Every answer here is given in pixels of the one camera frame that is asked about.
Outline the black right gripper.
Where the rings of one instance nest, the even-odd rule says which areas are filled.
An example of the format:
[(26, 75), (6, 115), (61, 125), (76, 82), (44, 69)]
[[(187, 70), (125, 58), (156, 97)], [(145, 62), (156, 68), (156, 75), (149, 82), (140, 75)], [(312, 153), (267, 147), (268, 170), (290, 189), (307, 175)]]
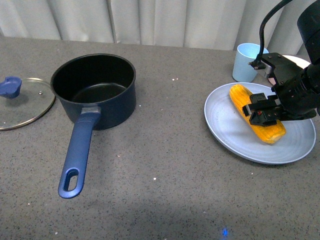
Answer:
[[(275, 80), (272, 91), (276, 95), (255, 93), (249, 96), (250, 103), (242, 107), (249, 123), (270, 127), (283, 120), (306, 120), (317, 116), (317, 77), (299, 74), (287, 81)], [(280, 110), (271, 110), (281, 105)]]

